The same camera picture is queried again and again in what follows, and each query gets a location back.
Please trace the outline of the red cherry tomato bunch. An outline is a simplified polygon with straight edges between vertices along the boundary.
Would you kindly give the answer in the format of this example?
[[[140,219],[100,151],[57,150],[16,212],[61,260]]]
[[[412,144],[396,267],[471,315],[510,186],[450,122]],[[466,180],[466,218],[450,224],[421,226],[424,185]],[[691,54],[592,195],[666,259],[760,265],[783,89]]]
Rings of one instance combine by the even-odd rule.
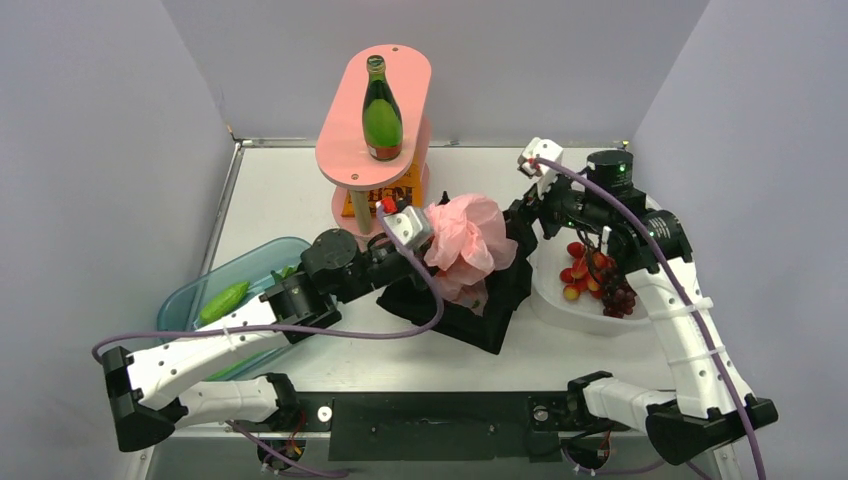
[[[566,252],[571,258],[569,266],[559,273],[563,284],[563,297],[576,302],[584,294],[601,300],[605,281],[611,280],[617,267],[615,261],[599,248],[581,240],[567,244]]]

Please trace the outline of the orange snack bag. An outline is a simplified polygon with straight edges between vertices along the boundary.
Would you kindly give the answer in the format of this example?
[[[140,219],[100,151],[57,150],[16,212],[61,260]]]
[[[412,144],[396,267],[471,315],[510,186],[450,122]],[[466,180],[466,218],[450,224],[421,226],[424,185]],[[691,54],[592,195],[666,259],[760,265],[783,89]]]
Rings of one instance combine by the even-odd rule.
[[[371,216],[375,216],[376,202],[384,198],[391,198],[395,203],[403,200],[410,205],[422,206],[427,190],[424,178],[425,175],[422,174],[420,165],[413,163],[399,179],[383,187],[366,191],[365,199]],[[351,194],[347,189],[338,189],[335,192],[334,199],[340,200],[339,215],[343,218],[355,216]]]

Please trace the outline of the green bottle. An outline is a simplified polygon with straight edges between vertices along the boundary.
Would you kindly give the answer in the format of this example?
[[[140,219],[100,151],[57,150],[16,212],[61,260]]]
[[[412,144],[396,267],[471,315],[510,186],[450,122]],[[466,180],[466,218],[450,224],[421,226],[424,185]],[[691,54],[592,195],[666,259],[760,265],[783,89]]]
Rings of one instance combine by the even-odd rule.
[[[386,77],[380,55],[366,60],[368,83],[362,108],[363,137],[369,154],[377,161],[391,161],[403,146],[403,122],[399,106]]]

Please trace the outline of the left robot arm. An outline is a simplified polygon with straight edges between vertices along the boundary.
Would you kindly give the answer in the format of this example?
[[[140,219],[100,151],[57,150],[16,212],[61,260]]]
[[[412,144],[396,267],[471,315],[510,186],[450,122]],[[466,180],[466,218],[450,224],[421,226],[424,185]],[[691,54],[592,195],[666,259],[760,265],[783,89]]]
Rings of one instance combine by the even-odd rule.
[[[349,231],[327,230],[301,253],[293,274],[201,329],[163,331],[158,335],[163,344],[144,350],[120,346],[118,336],[97,344],[92,354],[103,369],[119,450],[140,451],[181,428],[224,420],[287,429],[297,420],[299,403],[286,375],[215,382],[210,376],[310,336],[394,340],[433,328],[444,310],[441,300],[434,318],[415,329],[334,329],[341,318],[338,304],[414,276],[432,279],[416,256],[430,242],[431,228],[386,234],[387,243],[363,250]]]

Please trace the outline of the dark purple grape bunch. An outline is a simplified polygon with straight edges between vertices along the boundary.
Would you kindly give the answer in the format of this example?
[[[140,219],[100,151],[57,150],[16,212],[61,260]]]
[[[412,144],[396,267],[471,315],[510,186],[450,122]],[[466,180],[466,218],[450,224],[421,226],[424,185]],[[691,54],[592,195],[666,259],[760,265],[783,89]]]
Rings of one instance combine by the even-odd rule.
[[[635,310],[636,293],[623,274],[615,268],[605,268],[598,274],[603,315],[623,319]]]

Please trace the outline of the black fabric bag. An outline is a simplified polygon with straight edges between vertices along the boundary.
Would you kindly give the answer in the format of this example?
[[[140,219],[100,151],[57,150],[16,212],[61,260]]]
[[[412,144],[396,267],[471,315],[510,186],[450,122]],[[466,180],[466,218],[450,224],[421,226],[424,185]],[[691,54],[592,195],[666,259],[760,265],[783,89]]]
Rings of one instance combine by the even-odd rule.
[[[435,204],[442,205],[453,198],[443,194]],[[489,297],[481,316],[446,301],[437,285],[444,300],[444,313],[433,329],[488,353],[499,354],[513,313],[530,294],[533,268],[529,255],[535,249],[522,249],[518,245],[512,264],[485,279]]]

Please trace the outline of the green leaf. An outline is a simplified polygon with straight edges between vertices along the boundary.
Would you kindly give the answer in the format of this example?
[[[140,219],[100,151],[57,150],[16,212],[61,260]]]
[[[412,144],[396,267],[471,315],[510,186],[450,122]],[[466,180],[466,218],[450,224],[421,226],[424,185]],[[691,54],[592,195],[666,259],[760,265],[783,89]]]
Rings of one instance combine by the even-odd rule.
[[[273,279],[275,284],[282,283],[287,278],[297,273],[297,268],[294,266],[286,266],[281,270],[272,270],[270,272],[271,278]]]

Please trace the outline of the pink plastic grocery bag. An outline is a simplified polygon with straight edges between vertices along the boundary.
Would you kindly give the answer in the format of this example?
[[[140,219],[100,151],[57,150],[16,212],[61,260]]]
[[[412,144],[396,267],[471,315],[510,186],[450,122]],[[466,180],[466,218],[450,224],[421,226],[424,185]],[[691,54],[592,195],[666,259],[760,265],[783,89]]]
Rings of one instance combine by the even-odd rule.
[[[507,237],[506,221],[497,202],[482,194],[462,194],[449,202],[425,208],[433,239],[424,255],[438,269],[442,297],[477,316],[488,301],[485,279],[508,268],[518,243]]]

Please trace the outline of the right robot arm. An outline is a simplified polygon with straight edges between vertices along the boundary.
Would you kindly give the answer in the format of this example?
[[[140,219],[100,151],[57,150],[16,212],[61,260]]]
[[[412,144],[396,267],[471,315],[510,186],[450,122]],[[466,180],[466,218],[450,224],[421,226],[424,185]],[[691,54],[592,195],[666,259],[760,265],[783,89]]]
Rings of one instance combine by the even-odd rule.
[[[626,295],[633,293],[673,380],[671,390],[659,391],[604,371],[585,375],[569,383],[567,419],[580,429],[608,420],[640,431],[672,465],[740,439],[756,447],[757,430],[778,420],[777,408],[752,391],[727,353],[680,221],[634,186],[634,158],[625,148],[589,154],[581,173],[564,166],[563,153],[535,138],[518,159],[532,186],[509,215],[536,256],[531,306],[555,325],[612,336],[623,330]],[[606,308],[588,311],[555,297],[554,271],[565,263],[555,237],[563,229],[587,241],[589,253],[609,257],[609,267],[594,270]]]

